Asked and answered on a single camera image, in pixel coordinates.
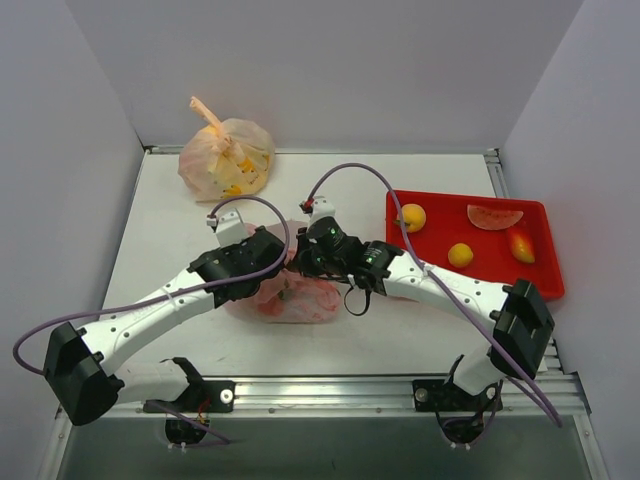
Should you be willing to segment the pink plastic bag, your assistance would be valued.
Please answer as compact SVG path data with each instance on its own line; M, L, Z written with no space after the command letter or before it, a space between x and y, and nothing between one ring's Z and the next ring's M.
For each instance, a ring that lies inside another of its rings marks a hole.
M323 324L341 308L342 296L331 283L286 268L262 281L254 296L224 306L236 318L272 324Z

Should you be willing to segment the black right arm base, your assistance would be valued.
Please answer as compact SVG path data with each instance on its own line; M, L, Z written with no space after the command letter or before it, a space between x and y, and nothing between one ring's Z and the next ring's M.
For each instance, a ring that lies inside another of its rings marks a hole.
M414 410L433 413L446 442L452 449L469 451L488 432L496 413L503 408L503 381L479 394L468 394L453 383L463 356L460 355L445 377L412 381Z

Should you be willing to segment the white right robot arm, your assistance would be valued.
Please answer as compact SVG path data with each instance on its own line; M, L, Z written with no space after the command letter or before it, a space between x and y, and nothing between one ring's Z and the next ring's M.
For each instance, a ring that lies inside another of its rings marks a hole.
M295 268L305 277L334 281L367 297L406 299L467 320L484 338L465 354L443 385L446 402L465 409L506 378L529 387L541 366L555 323L530 281L481 281L422 262L383 241L363 242L324 217L298 230Z

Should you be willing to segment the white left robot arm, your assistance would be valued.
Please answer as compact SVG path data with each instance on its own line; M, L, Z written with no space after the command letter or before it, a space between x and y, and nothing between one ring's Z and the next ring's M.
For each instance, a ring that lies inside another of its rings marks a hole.
M167 285L127 312L100 314L50 334L44 377L75 426L114 405L141 401L152 411L194 412L212 398L202 375L183 357L135 364L131 357L181 323L256 294L284 266L285 243L264 227L248 238L201 254Z

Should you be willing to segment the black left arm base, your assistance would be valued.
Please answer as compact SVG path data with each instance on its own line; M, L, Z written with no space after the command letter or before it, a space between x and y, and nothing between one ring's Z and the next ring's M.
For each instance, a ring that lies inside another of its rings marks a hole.
M187 381L186 388L175 400L146 400L144 413L165 414L164 435L171 447L183 450L229 446L232 441L211 426L212 413L231 413L235 401L235 382L208 381L183 357L164 360L179 368Z

